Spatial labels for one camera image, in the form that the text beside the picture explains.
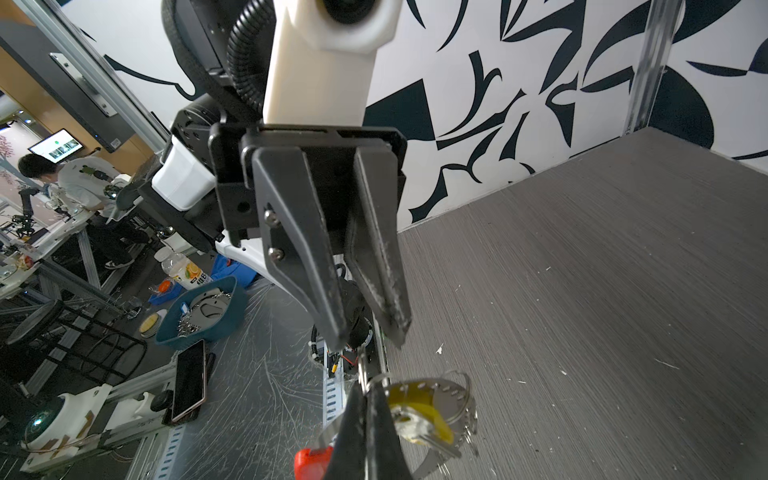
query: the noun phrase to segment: red wire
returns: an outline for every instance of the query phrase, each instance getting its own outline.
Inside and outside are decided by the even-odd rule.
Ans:
[[[348,359],[348,358],[346,358],[344,355],[341,355],[341,358],[343,358],[343,359],[345,359],[347,362],[349,362],[349,364],[350,364],[351,366],[357,366],[357,359],[355,359],[355,362],[354,362],[354,363],[352,363],[352,362],[351,362],[351,361],[349,361],[349,359]]]

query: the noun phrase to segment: person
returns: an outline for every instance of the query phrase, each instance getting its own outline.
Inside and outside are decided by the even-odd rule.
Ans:
[[[120,238],[133,243],[149,243],[150,237],[124,222],[106,223],[117,211],[115,201],[104,194],[104,187],[120,174],[109,162],[99,157],[83,157],[67,163],[55,164],[37,154],[27,154],[18,161],[18,170],[25,177],[45,183],[56,182],[67,196],[79,202],[86,210],[98,212],[88,226],[88,235],[96,248],[109,261],[109,270],[122,268],[134,262]]]

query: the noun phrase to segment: bottle label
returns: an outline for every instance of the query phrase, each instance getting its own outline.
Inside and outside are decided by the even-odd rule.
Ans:
[[[183,272],[174,276],[174,280],[182,285],[190,285],[193,288],[210,282],[209,276],[192,262],[187,264]]]

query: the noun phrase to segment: plastic bottle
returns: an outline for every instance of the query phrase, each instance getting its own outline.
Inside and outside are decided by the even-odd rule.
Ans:
[[[163,271],[187,290],[198,288],[210,282],[210,277],[195,263],[170,247],[163,247],[154,254]]]

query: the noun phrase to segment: screen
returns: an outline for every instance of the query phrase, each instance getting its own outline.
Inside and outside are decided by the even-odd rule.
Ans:
[[[201,340],[177,358],[173,418],[205,399],[205,383],[205,343]]]
[[[41,155],[56,164],[81,148],[83,148],[83,145],[75,140],[68,131],[60,130],[39,144],[32,145],[29,151],[33,154]]]

